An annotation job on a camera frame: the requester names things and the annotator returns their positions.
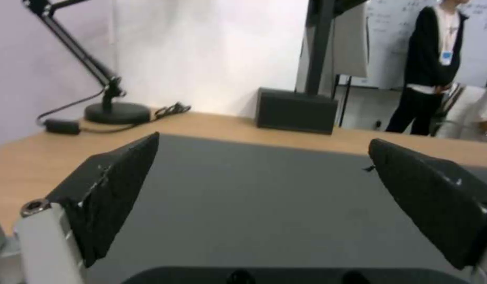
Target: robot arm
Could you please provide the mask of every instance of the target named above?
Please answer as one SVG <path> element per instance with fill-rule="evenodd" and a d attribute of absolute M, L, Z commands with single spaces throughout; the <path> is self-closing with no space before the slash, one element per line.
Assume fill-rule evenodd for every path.
<path fill-rule="evenodd" d="M 397 204 L 444 257 L 487 276 L 487 185 L 456 163 L 383 140 L 373 140 L 369 154 Z"/>
<path fill-rule="evenodd" d="M 103 87 L 103 109 L 112 110 L 112 99 L 124 97 L 126 92 L 121 89 L 121 77 L 112 72 L 107 66 L 91 56 L 80 43 L 56 20 L 54 13 L 62 9 L 87 0 L 65 0 L 51 3 L 49 0 L 22 0 L 23 4 L 60 40 L 63 45 L 77 58 L 88 72 Z"/>
<path fill-rule="evenodd" d="M 155 133 L 88 158 L 45 199 L 21 209 L 15 236 L 0 227 L 0 284 L 82 284 L 131 212 L 159 143 Z"/>

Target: gray mat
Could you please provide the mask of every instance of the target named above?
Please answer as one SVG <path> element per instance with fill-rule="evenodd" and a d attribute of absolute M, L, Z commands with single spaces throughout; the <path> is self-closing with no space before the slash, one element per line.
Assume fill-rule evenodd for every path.
<path fill-rule="evenodd" d="M 135 208 L 91 283 L 157 266 L 428 268 L 466 278 L 363 156 L 162 135 Z M 487 169 L 472 169 L 487 182 Z"/>

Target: black cardigan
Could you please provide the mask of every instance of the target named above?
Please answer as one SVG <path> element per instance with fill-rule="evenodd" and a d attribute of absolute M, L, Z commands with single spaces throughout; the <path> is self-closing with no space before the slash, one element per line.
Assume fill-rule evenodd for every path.
<path fill-rule="evenodd" d="M 410 37 L 408 55 L 406 57 L 405 84 L 422 86 L 447 86 L 452 83 L 461 64 L 461 47 L 465 21 L 468 17 L 460 13 L 460 26 L 453 49 L 451 65 L 440 63 L 440 40 L 438 19 L 433 7 L 422 9 Z"/>

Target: lamp arm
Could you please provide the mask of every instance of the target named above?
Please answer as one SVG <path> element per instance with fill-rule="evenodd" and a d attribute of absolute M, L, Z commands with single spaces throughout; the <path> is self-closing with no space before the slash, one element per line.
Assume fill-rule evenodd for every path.
<path fill-rule="evenodd" d="M 103 109 L 112 110 L 112 98 L 123 97 L 126 92 L 119 86 L 121 78 L 103 63 L 92 57 L 71 34 L 54 18 L 56 10 L 87 0 L 65 0 L 51 4 L 48 0 L 23 0 L 23 4 L 36 14 L 40 21 L 65 45 L 91 75 L 105 88 Z"/>

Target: whiteboard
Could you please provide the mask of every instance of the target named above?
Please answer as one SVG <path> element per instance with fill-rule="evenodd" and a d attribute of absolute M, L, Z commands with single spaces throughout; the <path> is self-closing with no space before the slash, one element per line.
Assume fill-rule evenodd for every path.
<path fill-rule="evenodd" d="M 359 5 L 336 19 L 332 32 L 335 74 L 368 76 L 367 11 L 366 4 Z"/>
<path fill-rule="evenodd" d="M 419 12 L 437 0 L 370 0 L 368 26 L 370 63 L 367 78 L 353 78 L 355 86 L 396 88 L 403 85 L 408 41 Z M 487 83 L 487 0 L 460 6 L 466 21 L 461 67 L 456 82 L 471 86 Z"/>

